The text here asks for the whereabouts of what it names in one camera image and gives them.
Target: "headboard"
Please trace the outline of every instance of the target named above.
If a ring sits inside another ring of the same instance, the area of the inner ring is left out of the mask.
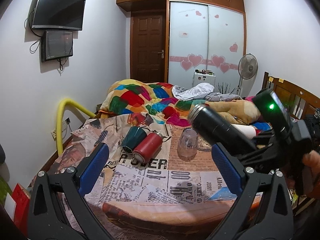
[[[268,72],[263,76],[263,88],[272,88],[296,119],[304,119],[306,114],[314,114],[320,107],[320,98],[289,81],[269,76]]]

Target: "frosted glass door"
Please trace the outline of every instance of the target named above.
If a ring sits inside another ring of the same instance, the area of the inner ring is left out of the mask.
[[[195,69],[206,69],[208,6],[171,2],[168,82],[192,87]]]
[[[217,6],[209,8],[208,70],[216,74],[218,84],[229,84],[230,92],[239,83],[238,64],[244,55],[243,14]]]

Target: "dark green tumbler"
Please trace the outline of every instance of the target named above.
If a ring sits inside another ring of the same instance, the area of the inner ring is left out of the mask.
[[[123,139],[121,147],[126,153],[132,153],[145,137],[147,137],[147,133],[141,127],[132,126],[127,136]]]

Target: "wall socket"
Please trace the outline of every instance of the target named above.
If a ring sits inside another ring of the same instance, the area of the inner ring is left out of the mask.
[[[62,129],[63,132],[64,132],[65,130],[67,130],[68,124],[70,124],[70,123],[71,123],[70,118],[67,118],[66,120],[64,120],[64,121],[62,122],[61,129]],[[54,140],[57,139],[57,128],[54,129],[54,131],[51,132],[51,135],[52,135],[52,137],[53,137]]]

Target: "transparent cup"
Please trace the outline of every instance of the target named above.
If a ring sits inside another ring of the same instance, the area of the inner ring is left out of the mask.
[[[192,128],[185,128],[182,131],[177,152],[183,157],[193,157],[197,153],[198,148],[198,134]]]

